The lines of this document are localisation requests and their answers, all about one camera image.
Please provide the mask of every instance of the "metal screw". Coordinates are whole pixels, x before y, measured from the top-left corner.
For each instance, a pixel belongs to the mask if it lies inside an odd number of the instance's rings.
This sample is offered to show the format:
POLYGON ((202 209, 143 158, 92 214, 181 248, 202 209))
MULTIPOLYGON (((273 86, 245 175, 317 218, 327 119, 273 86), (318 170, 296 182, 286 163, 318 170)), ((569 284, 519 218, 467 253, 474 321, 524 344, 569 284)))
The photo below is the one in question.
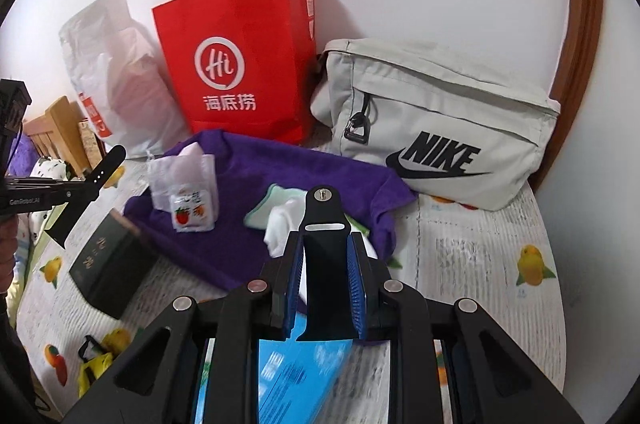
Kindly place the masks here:
POLYGON ((267 290, 267 282, 263 279, 254 279, 246 286, 251 292, 263 292, 267 290))
POLYGON ((476 310, 478 310, 478 303, 469 298, 461 299, 458 302, 458 307, 463 312, 468 312, 469 314, 473 314, 476 310))
POLYGON ((400 292, 403 288, 404 285, 397 279, 388 279, 385 281, 385 290, 387 292, 400 292))
POLYGON ((187 310, 191 306, 191 298, 187 296, 180 296, 174 299, 174 309, 177 311, 187 310))
POLYGON ((331 191, 327 188, 320 188, 316 193, 314 193, 314 197, 316 197, 316 200, 325 202, 331 198, 331 191))

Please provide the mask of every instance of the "nike swoosh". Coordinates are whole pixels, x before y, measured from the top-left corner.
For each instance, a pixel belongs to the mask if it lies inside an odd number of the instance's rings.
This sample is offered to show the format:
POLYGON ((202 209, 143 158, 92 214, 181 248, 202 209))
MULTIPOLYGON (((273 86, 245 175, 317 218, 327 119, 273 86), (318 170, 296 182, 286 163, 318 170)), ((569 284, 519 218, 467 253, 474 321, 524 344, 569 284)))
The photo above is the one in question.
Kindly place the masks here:
POLYGON ((433 170, 418 170, 407 169, 400 164, 400 154, 404 152, 405 148, 396 151, 388 156, 385 160, 386 166, 396 170, 398 176, 403 179, 441 179, 449 177, 473 177, 476 175, 487 175, 491 173, 489 171, 482 173, 467 173, 464 170, 452 170, 452 171, 433 171, 433 170))

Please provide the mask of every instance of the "yellow object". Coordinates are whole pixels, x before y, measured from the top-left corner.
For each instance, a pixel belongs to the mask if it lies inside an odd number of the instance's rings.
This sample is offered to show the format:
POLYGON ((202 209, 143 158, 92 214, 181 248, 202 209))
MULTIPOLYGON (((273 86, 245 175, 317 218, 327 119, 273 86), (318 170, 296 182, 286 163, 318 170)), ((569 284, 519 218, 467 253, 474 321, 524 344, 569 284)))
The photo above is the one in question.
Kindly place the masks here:
POLYGON ((118 182, 124 175, 124 172, 125 172, 124 166, 120 166, 116 171, 113 172, 113 175, 111 175, 110 178, 107 179, 107 182, 104 183, 104 186, 102 186, 102 189, 107 189, 112 187, 117 188, 118 182))
POLYGON ((40 268, 41 273, 44 273, 44 279, 47 283, 52 283, 53 287, 58 287, 58 273, 62 267, 62 258, 55 257, 53 260, 47 261, 44 267, 40 268))
POLYGON ((78 396, 82 397, 91 385, 100 378, 100 376, 113 363, 113 354, 110 352, 94 357, 80 365, 80 374, 78 375, 78 396))
POLYGON ((116 328, 107 334, 101 345, 110 351, 114 357, 118 357, 131 344, 131 334, 126 328, 116 328))
POLYGON ((539 248, 535 245, 525 245, 520 251, 518 260, 518 280, 516 285, 527 283, 534 287, 540 285, 545 278, 555 278, 556 275, 546 265, 539 248))

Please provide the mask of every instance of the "blue package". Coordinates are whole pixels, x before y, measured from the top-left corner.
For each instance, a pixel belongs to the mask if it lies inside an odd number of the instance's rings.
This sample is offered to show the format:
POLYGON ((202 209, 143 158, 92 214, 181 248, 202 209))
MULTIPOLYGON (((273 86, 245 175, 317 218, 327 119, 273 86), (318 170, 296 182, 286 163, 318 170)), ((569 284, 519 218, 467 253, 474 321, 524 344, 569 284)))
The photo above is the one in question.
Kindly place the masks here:
MULTIPOLYGON (((260 341, 258 354, 258 421, 260 424, 313 422, 351 349, 351 340, 303 341, 306 318, 296 315, 291 337, 260 341)), ((202 424, 204 399, 215 340, 209 340, 200 381, 194 424, 202 424)))

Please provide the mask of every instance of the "dark green box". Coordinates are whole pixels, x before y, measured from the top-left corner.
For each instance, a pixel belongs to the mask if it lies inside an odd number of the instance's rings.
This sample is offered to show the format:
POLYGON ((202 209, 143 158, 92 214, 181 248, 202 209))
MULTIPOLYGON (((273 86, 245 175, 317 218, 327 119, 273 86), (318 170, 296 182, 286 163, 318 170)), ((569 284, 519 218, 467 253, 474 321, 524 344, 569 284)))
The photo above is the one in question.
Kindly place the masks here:
POLYGON ((111 210, 69 274, 89 305, 120 319, 157 257, 140 230, 111 210))

